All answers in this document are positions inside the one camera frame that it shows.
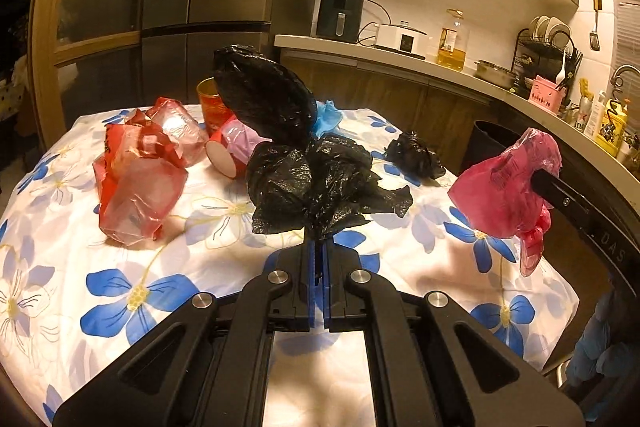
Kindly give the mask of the pink plastic bag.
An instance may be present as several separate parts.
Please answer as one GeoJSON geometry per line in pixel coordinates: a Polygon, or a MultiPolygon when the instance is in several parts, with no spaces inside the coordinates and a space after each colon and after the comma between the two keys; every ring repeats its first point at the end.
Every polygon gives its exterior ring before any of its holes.
{"type": "Polygon", "coordinates": [[[520,273],[532,275],[544,254],[551,205],[532,187],[538,169],[557,176],[562,156],[555,139],[528,128],[514,145],[463,171],[448,191],[472,228],[495,239],[521,239],[520,273]]]}

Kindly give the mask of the large black plastic bag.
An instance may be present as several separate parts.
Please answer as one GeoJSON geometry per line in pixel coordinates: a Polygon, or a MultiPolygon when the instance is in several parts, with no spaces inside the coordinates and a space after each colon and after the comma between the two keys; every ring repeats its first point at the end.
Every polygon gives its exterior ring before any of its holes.
{"type": "Polygon", "coordinates": [[[363,146],[335,133],[314,135],[316,99],[291,69],[232,44],[214,52],[213,73],[224,105],[262,137],[246,167],[253,233],[305,229],[327,239],[364,225],[370,213],[405,216],[409,187],[380,186],[363,146]]]}

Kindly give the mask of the blue rubber glove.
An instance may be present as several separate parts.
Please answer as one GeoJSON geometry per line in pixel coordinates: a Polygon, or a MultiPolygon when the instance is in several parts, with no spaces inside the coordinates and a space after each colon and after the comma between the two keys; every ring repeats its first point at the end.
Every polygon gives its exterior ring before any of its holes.
{"type": "Polygon", "coordinates": [[[343,114],[338,110],[331,100],[326,102],[316,102],[317,118],[314,121],[311,132],[316,139],[323,135],[334,132],[341,124],[343,114]]]}

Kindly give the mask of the white kitchen countertop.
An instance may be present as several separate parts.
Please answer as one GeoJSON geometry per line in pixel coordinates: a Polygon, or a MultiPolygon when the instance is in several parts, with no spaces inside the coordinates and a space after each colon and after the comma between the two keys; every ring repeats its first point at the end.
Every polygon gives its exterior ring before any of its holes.
{"type": "Polygon", "coordinates": [[[363,62],[375,66],[397,68],[406,72],[409,79],[414,82],[420,82],[424,77],[430,77],[504,102],[557,136],[579,156],[582,156],[588,164],[596,168],[597,172],[600,172],[615,187],[617,193],[626,199],[633,210],[639,209],[639,181],[620,162],[560,118],[530,103],[525,98],[474,77],[469,69],[465,69],[465,72],[457,72],[404,54],[368,48],[360,46],[360,44],[306,36],[277,35],[274,38],[274,45],[282,50],[296,51],[303,56],[313,53],[338,56],[344,65],[363,62]]]}

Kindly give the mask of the black trash bin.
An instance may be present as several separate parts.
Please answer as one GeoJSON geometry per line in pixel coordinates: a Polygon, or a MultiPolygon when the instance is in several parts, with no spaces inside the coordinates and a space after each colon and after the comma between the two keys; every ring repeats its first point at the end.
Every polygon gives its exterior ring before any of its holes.
{"type": "Polygon", "coordinates": [[[461,170],[464,171],[481,161],[500,155],[518,139],[520,139],[518,133],[500,124],[484,120],[475,121],[462,159],[461,170]]]}

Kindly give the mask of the yellow detergent bottle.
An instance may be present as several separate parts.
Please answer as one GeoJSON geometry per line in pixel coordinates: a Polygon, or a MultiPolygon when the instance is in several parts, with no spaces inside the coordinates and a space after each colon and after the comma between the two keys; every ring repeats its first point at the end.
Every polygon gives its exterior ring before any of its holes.
{"type": "Polygon", "coordinates": [[[627,106],[610,98],[604,106],[596,143],[612,157],[620,151],[627,120],[627,106]]]}

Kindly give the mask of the pink utensil holder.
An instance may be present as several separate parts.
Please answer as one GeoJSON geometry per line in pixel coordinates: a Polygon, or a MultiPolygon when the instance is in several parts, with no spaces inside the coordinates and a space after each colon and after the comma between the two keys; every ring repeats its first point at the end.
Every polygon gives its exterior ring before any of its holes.
{"type": "Polygon", "coordinates": [[[528,101],[547,113],[556,115],[561,106],[566,88],[556,84],[554,81],[537,76],[530,89],[528,101]]]}

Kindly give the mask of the chrome sink faucet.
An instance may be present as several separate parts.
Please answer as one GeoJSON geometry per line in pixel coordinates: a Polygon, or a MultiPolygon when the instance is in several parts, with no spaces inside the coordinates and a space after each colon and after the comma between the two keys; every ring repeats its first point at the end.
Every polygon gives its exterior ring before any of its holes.
{"type": "Polygon", "coordinates": [[[639,93],[639,74],[637,66],[624,64],[618,66],[610,80],[611,98],[623,101],[624,98],[634,98],[639,93]]]}

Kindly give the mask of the small crumpled black bag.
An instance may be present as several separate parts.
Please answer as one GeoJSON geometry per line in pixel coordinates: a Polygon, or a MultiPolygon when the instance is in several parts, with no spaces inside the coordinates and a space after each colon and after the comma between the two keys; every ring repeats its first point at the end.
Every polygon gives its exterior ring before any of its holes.
{"type": "Polygon", "coordinates": [[[414,131],[402,132],[390,142],[384,157],[403,173],[415,178],[436,180],[446,174],[437,154],[414,131]]]}

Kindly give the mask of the floral blue white tablecloth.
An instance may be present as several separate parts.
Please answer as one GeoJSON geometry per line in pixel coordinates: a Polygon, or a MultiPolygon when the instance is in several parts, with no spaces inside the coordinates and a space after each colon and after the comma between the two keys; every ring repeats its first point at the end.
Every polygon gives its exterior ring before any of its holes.
{"type": "MultiPolygon", "coordinates": [[[[92,169],[120,112],[80,117],[14,187],[1,218],[1,363],[45,424],[74,392],[197,291],[239,291],[299,231],[255,234],[240,181],[208,160],[192,166],[160,237],[125,247],[99,227],[92,169]]],[[[409,187],[404,217],[371,215],[341,231],[363,266],[400,291],[443,291],[535,369],[541,369],[579,299],[547,261],[522,277],[517,239],[474,231],[434,182],[402,173],[384,150],[398,128],[368,108],[346,110],[337,128],[368,150],[385,188],[409,187]]]]}

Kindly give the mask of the cooking oil bottle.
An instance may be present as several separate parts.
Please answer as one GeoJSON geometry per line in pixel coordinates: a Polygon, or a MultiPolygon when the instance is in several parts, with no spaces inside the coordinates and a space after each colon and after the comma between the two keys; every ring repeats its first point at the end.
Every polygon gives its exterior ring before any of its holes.
{"type": "Polygon", "coordinates": [[[461,10],[448,9],[442,25],[437,48],[436,63],[462,72],[468,49],[469,28],[461,10]]]}

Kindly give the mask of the white rice cooker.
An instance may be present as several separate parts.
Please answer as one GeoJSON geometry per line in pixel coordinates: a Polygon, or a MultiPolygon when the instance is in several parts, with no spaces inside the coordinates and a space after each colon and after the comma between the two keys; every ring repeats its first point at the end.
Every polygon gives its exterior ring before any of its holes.
{"type": "Polygon", "coordinates": [[[376,31],[374,46],[399,54],[426,57],[428,35],[426,32],[408,25],[382,24],[376,31]]]}

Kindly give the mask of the red translucent plastic bag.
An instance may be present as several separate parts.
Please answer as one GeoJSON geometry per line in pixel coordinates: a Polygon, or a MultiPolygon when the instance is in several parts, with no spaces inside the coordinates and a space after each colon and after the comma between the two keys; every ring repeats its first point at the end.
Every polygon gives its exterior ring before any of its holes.
{"type": "Polygon", "coordinates": [[[108,124],[104,152],[93,161],[101,231],[125,246],[155,239],[207,140],[186,106],[162,96],[108,124]]]}

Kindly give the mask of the upright red paper cup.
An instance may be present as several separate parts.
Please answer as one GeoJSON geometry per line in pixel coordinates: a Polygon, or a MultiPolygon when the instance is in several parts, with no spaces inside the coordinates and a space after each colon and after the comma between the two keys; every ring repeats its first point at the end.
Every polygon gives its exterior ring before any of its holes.
{"type": "Polygon", "coordinates": [[[203,79],[196,86],[196,91],[198,91],[205,129],[208,135],[212,135],[233,116],[233,112],[224,105],[213,77],[203,79]]]}

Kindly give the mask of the black air fryer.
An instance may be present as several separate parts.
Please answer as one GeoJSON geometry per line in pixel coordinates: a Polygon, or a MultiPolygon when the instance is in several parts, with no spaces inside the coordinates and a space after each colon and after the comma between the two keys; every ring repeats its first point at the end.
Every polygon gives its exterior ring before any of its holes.
{"type": "Polygon", "coordinates": [[[316,35],[356,43],[364,0],[320,0],[316,35]]]}

